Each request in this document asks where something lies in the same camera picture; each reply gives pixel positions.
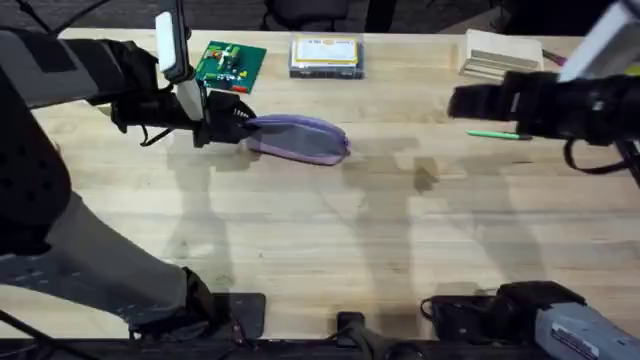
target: green pen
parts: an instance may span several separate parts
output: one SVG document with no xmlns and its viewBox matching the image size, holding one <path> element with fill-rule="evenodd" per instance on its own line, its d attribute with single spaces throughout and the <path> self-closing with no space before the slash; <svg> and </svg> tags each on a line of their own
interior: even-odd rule
<svg viewBox="0 0 640 360">
<path fill-rule="evenodd" d="M 531 135 L 520 135 L 516 133 L 506 133 L 500 131 L 481 131 L 481 130 L 469 130 L 467 134 L 471 136 L 482 136 L 482 137 L 491 137 L 496 139 L 506 139 L 506 140 L 532 140 L 533 136 Z"/>
</svg>

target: green circuit board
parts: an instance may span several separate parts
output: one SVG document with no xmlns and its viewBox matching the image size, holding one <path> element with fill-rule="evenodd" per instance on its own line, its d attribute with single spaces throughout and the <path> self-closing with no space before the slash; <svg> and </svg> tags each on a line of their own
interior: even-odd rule
<svg viewBox="0 0 640 360">
<path fill-rule="evenodd" d="M 196 79 L 212 89 L 250 93 L 267 49 L 211 41 L 196 68 Z"/>
</svg>

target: purple pouch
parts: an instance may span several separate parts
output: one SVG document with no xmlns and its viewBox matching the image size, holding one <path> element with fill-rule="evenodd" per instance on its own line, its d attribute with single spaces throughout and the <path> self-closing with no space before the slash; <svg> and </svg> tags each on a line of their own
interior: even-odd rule
<svg viewBox="0 0 640 360">
<path fill-rule="evenodd" d="M 267 115 L 247 124 L 259 128 L 246 140 L 253 151 L 317 165 L 335 165 L 349 155 L 344 131 L 321 119 Z"/>
</svg>

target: wooden block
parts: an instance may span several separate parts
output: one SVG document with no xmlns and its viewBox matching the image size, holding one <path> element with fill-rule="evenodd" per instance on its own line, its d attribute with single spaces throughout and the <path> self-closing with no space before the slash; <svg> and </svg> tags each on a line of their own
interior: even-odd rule
<svg viewBox="0 0 640 360">
<path fill-rule="evenodd" d="M 502 80 L 506 71 L 543 71 L 537 40 L 469 29 L 459 49 L 460 74 Z"/>
</svg>

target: dark background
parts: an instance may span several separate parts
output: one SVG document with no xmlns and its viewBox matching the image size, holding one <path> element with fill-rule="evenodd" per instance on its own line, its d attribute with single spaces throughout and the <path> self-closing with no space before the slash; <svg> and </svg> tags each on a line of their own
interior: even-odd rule
<svg viewBox="0 0 640 360">
<path fill-rule="evenodd" d="M 44 20 L 56 26 L 96 0 L 29 0 Z M 194 29 L 258 30 L 263 0 L 184 0 L 188 24 Z M 368 0 L 351 0 L 349 18 L 338 30 L 362 32 Z M 584 35 L 611 0 L 398 0 L 391 26 L 394 33 L 437 33 L 501 3 L 513 14 L 506 30 L 512 34 Z M 158 0 L 113 0 L 76 26 L 152 28 Z M 14 0 L 0 0 L 0 25 L 37 28 Z"/>
</svg>

